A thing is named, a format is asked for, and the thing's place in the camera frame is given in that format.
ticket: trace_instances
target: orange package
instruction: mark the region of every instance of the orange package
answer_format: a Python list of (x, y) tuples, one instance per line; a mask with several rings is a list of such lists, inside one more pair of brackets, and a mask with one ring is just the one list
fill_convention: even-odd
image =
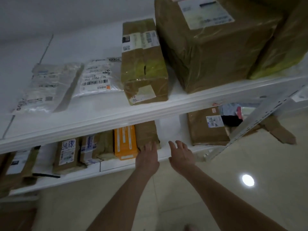
[(117, 128), (115, 132), (115, 156), (120, 160), (135, 158), (138, 154), (135, 126)]

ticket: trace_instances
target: shelf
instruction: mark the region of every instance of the shelf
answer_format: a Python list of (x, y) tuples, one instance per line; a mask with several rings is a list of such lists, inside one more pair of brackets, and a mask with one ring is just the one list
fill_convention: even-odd
[[(188, 148), (191, 149), (192, 152), (198, 152), (201, 150), (210, 149), (214, 147), (214, 146), (191, 145), (190, 136), (188, 133), (186, 115), (175, 115), (168, 118), (155, 120), (155, 124), (161, 145), (161, 149), (157, 151), (159, 161), (167, 160), (168, 157), (171, 156), (168, 144), (169, 140), (173, 142), (175, 140), (183, 141), (184, 143), (187, 144)], [(42, 164), (45, 165), (46, 173), (52, 171), (52, 162), (55, 150), (56, 150), (56, 143), (51, 143), (42, 146), (40, 149), (40, 155), (42, 155), (43, 158), (46, 159), (46, 164)], [(108, 161), (103, 161), (101, 163), (93, 164), (89, 166), (87, 169), (64, 175), (61, 178), (49, 178), (49, 177), (39, 178), (35, 185), (20, 188), (17, 190), (12, 190), (10, 192), (10, 195), (16, 195), (25, 192), (40, 190), (69, 182), (79, 181), (86, 178), (118, 172), (134, 167), (135, 167), (135, 159), (128, 159), (128, 160), (112, 159)]]
[[(121, 55), (122, 22), (55, 35), (42, 63), (86, 62), (93, 58)], [(251, 102), (268, 97), (296, 84), (305, 77), (296, 69), (283, 72), (284, 77), (270, 76), (243, 80), (186, 94), (172, 69), (169, 71), (169, 100), (130, 106), (123, 92), (67, 99), (62, 112), (47, 116), (16, 116), (0, 153), (105, 130), (157, 120), (172, 115), (208, 108), (223, 103)]]
[(0, 139), (11, 122), (11, 111), (40, 62), (50, 37), (0, 44)]

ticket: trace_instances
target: tiled floor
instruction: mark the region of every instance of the tiled floor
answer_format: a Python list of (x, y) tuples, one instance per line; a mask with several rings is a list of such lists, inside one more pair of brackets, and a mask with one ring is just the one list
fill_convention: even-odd
[[(233, 193), (288, 230), (308, 230), (308, 115), (281, 120), (298, 145), (277, 141), (266, 131), (244, 137), (209, 163), (198, 166)], [(42, 191), (35, 231), (85, 230), (132, 170)], [(255, 186), (240, 177), (251, 175)], [(136, 231), (181, 231), (187, 223), (219, 230), (193, 187), (162, 162), (141, 196)]]

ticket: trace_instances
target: plastic-wrapped box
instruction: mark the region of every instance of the plastic-wrapped box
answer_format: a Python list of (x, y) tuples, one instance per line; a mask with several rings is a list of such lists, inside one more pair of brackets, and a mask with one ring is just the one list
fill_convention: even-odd
[(249, 73), (257, 79), (299, 63), (308, 51), (308, 0), (257, 0), (284, 13), (272, 38)]
[(13, 114), (52, 113), (63, 100), (81, 66), (81, 63), (37, 64)]
[(123, 91), (121, 57), (90, 60), (78, 79), (73, 97)]
[(130, 105), (168, 100), (168, 73), (153, 19), (123, 23), (121, 82)]
[(282, 19), (249, 0), (155, 0), (155, 17), (187, 93), (246, 79)]

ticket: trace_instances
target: white wall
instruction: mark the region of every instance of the white wall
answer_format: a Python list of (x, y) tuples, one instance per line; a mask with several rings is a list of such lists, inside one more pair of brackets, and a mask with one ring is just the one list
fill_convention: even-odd
[(154, 0), (0, 0), (0, 41), (70, 31), (154, 12)]

